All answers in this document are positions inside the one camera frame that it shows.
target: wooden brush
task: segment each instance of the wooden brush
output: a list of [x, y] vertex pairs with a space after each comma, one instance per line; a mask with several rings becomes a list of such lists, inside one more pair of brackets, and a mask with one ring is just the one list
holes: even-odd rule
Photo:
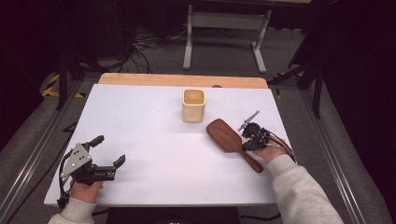
[[262, 165], [242, 149], [242, 138], [224, 120], [215, 119], [206, 127], [207, 133], [226, 152], [239, 152], [257, 173], [262, 172]]

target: metal stand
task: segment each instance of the metal stand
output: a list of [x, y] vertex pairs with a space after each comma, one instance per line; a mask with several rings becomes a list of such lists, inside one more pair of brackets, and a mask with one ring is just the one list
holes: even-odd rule
[[55, 2], [35, 0], [35, 10], [44, 27], [53, 34], [54, 45], [58, 50], [60, 73], [60, 97], [57, 110], [60, 110], [67, 100], [67, 72], [74, 80], [82, 80], [85, 75], [81, 63], [85, 63], [98, 72], [108, 72], [104, 67], [78, 53], [77, 47], [70, 37], [64, 18]]
[[189, 5], [187, 16], [187, 43], [184, 53], [183, 69], [191, 68], [192, 55], [192, 27], [211, 27], [211, 28], [229, 28], [241, 30], [258, 30], [259, 35], [256, 42], [251, 44], [256, 63], [261, 73], [266, 72], [265, 64], [262, 59], [260, 48], [262, 40], [267, 30], [268, 22], [271, 17], [271, 10], [267, 10], [265, 15], [242, 15], [227, 13], [209, 13], [193, 12], [192, 5]]
[[267, 81], [268, 85], [276, 85], [304, 71], [303, 77], [297, 82], [297, 87], [299, 90], [306, 91], [308, 90], [309, 86], [315, 79], [316, 81], [315, 81], [314, 100], [313, 100], [312, 108], [314, 110], [317, 119], [320, 119], [319, 103], [320, 103], [321, 87], [323, 81], [323, 74], [319, 65], [320, 62], [321, 59], [317, 59], [312, 63], [300, 65], [280, 77], [275, 77], [274, 79]]

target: wooden table edge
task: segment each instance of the wooden table edge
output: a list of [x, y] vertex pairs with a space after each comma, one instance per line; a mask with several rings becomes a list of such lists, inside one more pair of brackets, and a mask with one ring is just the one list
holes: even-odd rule
[[192, 86], [268, 89], [267, 82], [262, 77], [104, 73], [101, 75], [98, 83], [136, 86]]

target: brush handle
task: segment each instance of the brush handle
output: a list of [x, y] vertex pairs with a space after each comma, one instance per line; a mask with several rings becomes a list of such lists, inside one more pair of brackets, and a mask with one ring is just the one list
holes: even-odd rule
[[251, 156], [249, 156], [246, 151], [244, 151], [244, 149], [241, 148], [241, 150], [239, 150], [239, 154], [241, 154], [244, 159], [247, 161], [247, 163], [251, 166], [251, 168], [253, 168], [254, 171], [256, 171], [257, 173], [261, 173], [263, 168], [262, 165], [257, 162], [256, 160], [254, 160]]

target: metal frame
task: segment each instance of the metal frame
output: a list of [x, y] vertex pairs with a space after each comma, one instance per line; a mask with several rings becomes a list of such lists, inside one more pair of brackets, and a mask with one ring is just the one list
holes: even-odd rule
[[307, 108], [307, 111], [314, 122], [315, 128], [323, 145], [326, 161], [329, 163], [329, 166], [332, 170], [332, 175], [335, 179], [335, 183], [340, 190], [341, 196], [343, 197], [346, 209], [351, 217], [351, 220], [355, 224], [365, 224], [366, 221], [363, 217], [363, 214], [361, 213], [361, 209], [359, 208], [358, 203], [356, 202], [355, 196], [352, 193], [349, 181], [347, 180], [347, 177], [344, 174], [340, 163], [338, 162], [334, 150], [332, 149], [332, 144], [330, 143], [329, 137], [327, 136], [320, 119], [317, 119], [315, 112], [311, 109], [312, 100], [309, 92], [300, 91], [300, 94], [303, 98], [304, 105]]
[[13, 209], [16, 207], [17, 202], [23, 194], [26, 186], [28, 185], [30, 179], [35, 172], [38, 164], [46, 153], [48, 146], [50, 144], [50, 140], [55, 133], [56, 128], [60, 120], [62, 119], [67, 107], [70, 105], [70, 102], [73, 100], [74, 96], [78, 92], [79, 87], [81, 86], [82, 81], [75, 81], [70, 87], [70, 94], [64, 106], [60, 110], [55, 111], [52, 116], [47, 129], [44, 131], [40, 140], [38, 141], [35, 149], [32, 151], [31, 156], [24, 164], [20, 173], [18, 174], [17, 179], [9, 190], [6, 198], [0, 205], [0, 223], [6, 223], [8, 217], [13, 212]]
[[257, 41], [251, 43], [256, 63], [261, 73], [266, 72], [265, 64], [262, 59], [260, 48], [262, 40], [267, 30], [268, 22], [271, 17], [271, 10], [267, 10], [265, 15], [243, 15], [227, 13], [193, 12], [192, 5], [189, 5], [187, 16], [187, 43], [184, 53], [183, 69], [191, 68], [192, 55], [192, 27], [211, 27], [211, 28], [230, 28], [244, 30], [258, 30]]

